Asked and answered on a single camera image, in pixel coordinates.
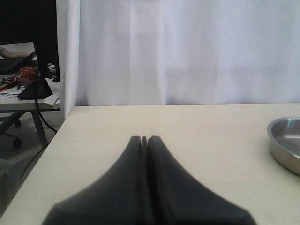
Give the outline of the background person hand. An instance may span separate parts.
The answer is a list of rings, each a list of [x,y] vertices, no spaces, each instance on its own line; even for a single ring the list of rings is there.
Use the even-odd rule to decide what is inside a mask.
[[[0,46],[0,56],[4,59],[5,58],[22,58],[22,57],[27,57],[27,54],[23,53],[23,52],[12,52],[12,51],[9,51],[4,46]]]

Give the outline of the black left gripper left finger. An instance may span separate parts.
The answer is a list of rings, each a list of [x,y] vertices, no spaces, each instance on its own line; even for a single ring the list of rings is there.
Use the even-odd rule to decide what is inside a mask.
[[[97,181],[55,204],[44,225],[145,225],[146,138],[132,136],[125,150]]]

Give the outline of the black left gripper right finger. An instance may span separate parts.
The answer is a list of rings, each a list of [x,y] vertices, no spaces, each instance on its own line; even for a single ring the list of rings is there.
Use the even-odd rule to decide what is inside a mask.
[[[245,209],[215,194],[190,175],[159,136],[147,147],[147,176],[158,225],[254,225]]]

